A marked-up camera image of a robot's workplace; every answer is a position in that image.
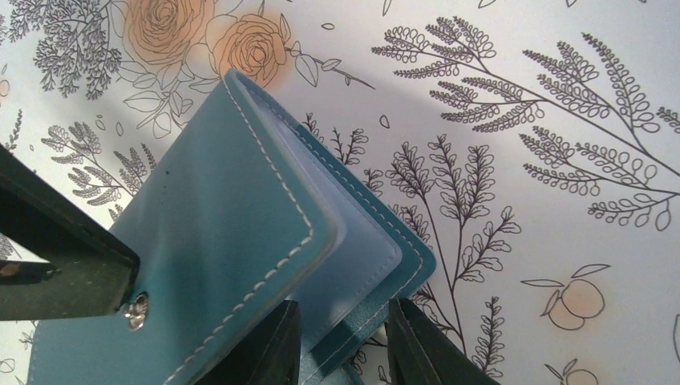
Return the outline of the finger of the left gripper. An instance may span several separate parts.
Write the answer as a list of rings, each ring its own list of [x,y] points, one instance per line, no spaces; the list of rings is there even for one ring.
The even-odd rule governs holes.
[[[3,321],[114,314],[132,295],[139,257],[5,148],[1,233],[41,259],[2,261]]]

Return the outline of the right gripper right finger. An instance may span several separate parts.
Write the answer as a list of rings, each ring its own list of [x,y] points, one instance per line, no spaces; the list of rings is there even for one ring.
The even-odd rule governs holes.
[[[497,385],[408,298],[389,301],[387,354],[398,385]]]

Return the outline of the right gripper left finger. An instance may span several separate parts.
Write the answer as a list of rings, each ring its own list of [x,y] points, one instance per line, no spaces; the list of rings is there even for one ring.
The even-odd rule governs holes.
[[[266,316],[198,385],[293,385],[298,383],[301,312],[285,300]]]

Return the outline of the teal card holder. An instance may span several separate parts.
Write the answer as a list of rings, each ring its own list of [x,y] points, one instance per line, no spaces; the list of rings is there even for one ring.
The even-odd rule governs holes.
[[[358,384],[346,360],[432,251],[274,98],[229,71],[112,233],[140,273],[115,315],[41,321],[30,384],[195,384],[286,300],[296,384]]]

